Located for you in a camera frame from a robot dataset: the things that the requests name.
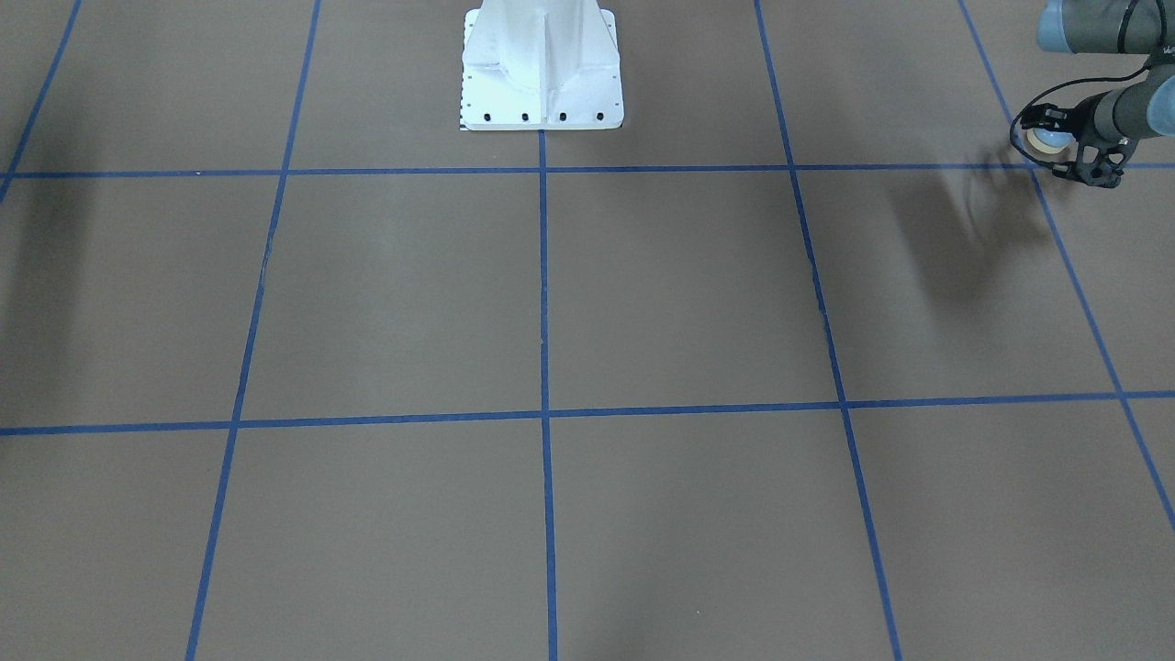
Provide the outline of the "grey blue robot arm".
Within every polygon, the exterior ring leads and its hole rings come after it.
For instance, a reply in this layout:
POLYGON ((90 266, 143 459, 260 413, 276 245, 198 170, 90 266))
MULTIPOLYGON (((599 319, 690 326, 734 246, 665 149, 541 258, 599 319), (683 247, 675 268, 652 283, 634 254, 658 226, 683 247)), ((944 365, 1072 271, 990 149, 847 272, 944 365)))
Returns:
POLYGON ((1170 1, 1048 1, 1036 27, 1041 50, 1074 55, 1141 56, 1130 75, 1115 77, 1117 89, 1100 92, 1073 107, 1034 100, 1018 119, 1029 140, 1065 139, 1074 158, 1041 166, 1070 183, 1116 188, 1139 142, 1170 139, 1170 1))

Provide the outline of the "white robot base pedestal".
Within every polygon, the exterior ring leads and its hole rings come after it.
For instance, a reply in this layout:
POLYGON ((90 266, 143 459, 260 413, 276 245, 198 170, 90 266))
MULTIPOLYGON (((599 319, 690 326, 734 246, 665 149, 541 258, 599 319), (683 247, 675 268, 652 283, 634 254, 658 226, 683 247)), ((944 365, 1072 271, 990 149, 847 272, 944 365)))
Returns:
POLYGON ((463 20, 459 129, 620 129, 615 13, 596 1, 483 1, 463 20))

